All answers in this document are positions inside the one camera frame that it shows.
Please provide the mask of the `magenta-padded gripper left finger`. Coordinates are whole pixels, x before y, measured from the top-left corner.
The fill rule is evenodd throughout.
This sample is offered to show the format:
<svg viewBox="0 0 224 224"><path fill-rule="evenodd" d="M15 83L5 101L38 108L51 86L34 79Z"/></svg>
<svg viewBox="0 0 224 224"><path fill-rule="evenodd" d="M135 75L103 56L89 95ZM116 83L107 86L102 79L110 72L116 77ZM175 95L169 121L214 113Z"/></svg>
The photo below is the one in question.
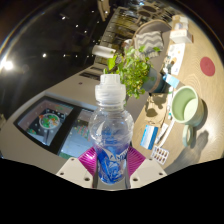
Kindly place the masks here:
<svg viewBox="0 0 224 224"><path fill-rule="evenodd" d="M84 188L96 188L98 174L94 148L89 148L78 158L69 158L57 172L57 176Z"/></svg>

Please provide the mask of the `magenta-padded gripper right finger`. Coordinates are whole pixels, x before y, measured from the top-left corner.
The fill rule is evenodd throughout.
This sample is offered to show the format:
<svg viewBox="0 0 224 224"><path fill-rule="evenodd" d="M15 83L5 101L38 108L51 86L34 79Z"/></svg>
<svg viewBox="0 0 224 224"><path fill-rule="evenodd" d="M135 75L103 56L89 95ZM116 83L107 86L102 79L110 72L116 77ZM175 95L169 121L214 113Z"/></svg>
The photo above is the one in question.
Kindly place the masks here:
<svg viewBox="0 0 224 224"><path fill-rule="evenodd" d="M129 147L126 157L127 189L146 186L166 176L166 172L154 159L147 159L133 147Z"/></svg>

